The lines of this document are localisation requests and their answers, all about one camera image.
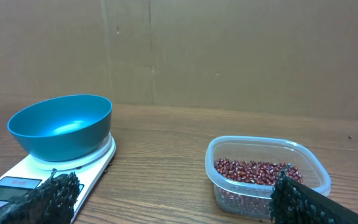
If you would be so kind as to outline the red adzuki beans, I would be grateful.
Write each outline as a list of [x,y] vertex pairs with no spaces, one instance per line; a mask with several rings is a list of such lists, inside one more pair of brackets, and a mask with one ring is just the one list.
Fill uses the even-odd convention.
[[[214,162],[216,171],[225,178],[246,184],[273,186],[277,183],[281,171],[286,176],[303,184],[303,176],[296,166],[273,162],[238,161],[219,158]],[[214,187],[218,206],[237,215],[252,215],[266,218],[269,215],[270,200],[241,195]]]

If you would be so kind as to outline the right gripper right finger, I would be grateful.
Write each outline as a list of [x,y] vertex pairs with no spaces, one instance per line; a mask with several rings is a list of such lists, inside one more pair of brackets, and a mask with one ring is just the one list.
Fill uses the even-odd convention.
[[358,224],[358,213],[280,172],[270,195],[268,214],[274,224]]

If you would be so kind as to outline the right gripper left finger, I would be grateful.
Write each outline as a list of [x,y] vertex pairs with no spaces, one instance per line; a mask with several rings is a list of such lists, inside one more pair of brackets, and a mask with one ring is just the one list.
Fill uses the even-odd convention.
[[80,180],[74,172],[50,177],[39,187],[0,207],[0,224],[70,224],[80,194]]

